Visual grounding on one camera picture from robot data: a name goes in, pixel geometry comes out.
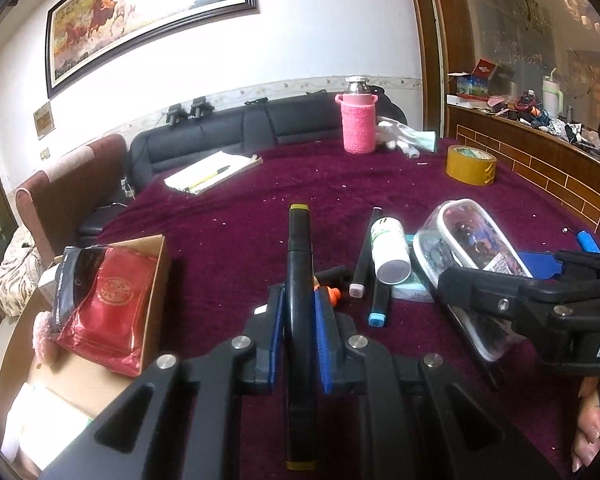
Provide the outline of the person's right hand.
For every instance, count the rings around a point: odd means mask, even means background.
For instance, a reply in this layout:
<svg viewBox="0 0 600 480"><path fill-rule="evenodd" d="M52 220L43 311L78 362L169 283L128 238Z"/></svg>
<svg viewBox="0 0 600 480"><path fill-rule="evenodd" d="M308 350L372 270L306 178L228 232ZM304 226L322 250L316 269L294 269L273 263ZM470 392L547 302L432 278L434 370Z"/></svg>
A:
<svg viewBox="0 0 600 480"><path fill-rule="evenodd" d="M578 397L577 429L571 449L573 472L590 466L600 452L600 380L585 377Z"/></svg>

